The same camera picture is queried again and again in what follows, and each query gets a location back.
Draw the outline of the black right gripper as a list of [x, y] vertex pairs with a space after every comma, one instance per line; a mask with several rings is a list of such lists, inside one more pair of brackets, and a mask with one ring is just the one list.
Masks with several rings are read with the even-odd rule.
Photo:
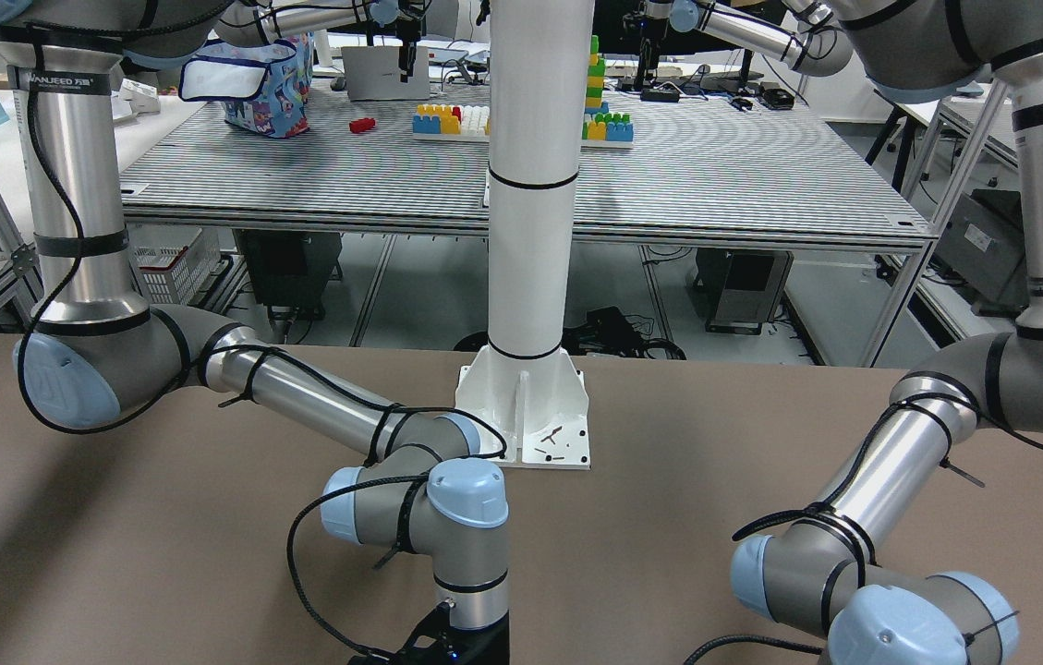
[[433, 643], [433, 664], [510, 664], [510, 624], [441, 631]]

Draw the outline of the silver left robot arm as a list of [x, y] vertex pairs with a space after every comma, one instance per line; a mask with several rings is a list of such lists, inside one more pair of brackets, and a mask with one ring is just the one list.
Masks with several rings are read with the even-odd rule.
[[735, 534], [742, 605], [824, 638], [824, 664], [1006, 664], [1019, 623], [973, 575], [914, 578], [873, 555], [935, 468], [978, 427], [1043, 433], [1043, 1], [832, 1], [842, 42], [896, 100], [931, 101], [986, 65], [1011, 94], [1029, 304], [1014, 332], [946, 346], [890, 404], [824, 495]]

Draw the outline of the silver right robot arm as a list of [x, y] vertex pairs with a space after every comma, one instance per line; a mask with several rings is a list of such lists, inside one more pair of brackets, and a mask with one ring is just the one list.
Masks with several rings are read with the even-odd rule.
[[45, 426], [107, 432], [199, 384], [346, 443], [318, 511], [336, 538], [432, 560], [437, 601], [403, 647], [344, 638], [357, 664], [505, 664], [508, 504], [503, 435], [451, 407], [390, 403], [200, 307], [151, 306], [132, 282], [112, 128], [112, 68], [169, 67], [210, 33], [252, 47], [346, 25], [358, 6], [258, 1], [0, 1], [0, 55], [21, 101], [45, 298], [15, 350], [24, 404]]

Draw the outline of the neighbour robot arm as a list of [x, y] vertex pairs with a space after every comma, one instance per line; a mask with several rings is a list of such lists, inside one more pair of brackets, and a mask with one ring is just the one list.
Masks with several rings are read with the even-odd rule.
[[429, 11], [428, 1], [331, 1], [330, 4], [236, 1], [222, 13], [214, 33], [239, 47], [269, 45], [281, 38], [372, 21], [394, 25], [401, 41], [398, 70], [402, 83], [415, 78], [418, 42]]

